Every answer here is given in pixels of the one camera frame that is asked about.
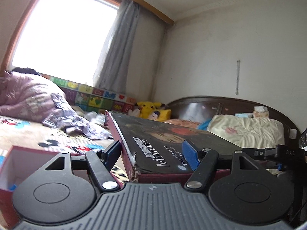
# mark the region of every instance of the white wall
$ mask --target white wall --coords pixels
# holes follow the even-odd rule
[[[167,31],[155,83],[155,101],[193,95],[252,100],[304,130],[307,0],[247,0],[178,21]]]
[[[0,64],[10,38],[30,0],[0,0]],[[158,65],[158,57],[166,24],[141,8],[131,52],[127,78],[127,94],[148,100]]]

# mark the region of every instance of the bed headboard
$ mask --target bed headboard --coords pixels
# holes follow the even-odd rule
[[[254,106],[258,105],[267,107],[270,113],[270,118],[278,120],[284,125],[285,144],[291,148],[298,148],[298,140],[301,132],[297,126],[287,116],[264,104],[236,98],[194,96],[170,102],[167,105],[167,108],[172,110],[171,118],[202,123],[211,119],[214,115],[252,113],[254,111]],[[297,130],[296,139],[289,139],[290,129]]]

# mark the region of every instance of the gray curtain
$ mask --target gray curtain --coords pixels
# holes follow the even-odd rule
[[[131,0],[123,0],[120,4],[93,76],[95,87],[126,92],[128,64],[139,12],[139,5]]]

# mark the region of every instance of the wall hanging string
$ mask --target wall hanging string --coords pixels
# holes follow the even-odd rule
[[[237,60],[237,87],[236,87],[236,91],[235,94],[239,95],[239,75],[240,75],[240,60]]]

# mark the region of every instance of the gray gripper base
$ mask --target gray gripper base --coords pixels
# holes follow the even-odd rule
[[[266,226],[247,226],[232,222],[216,212],[203,194],[188,192],[178,183],[127,183],[119,192],[104,194],[88,214],[74,222],[58,226],[39,226],[23,221],[15,227],[15,230],[87,229],[290,230],[292,228],[282,221]]]

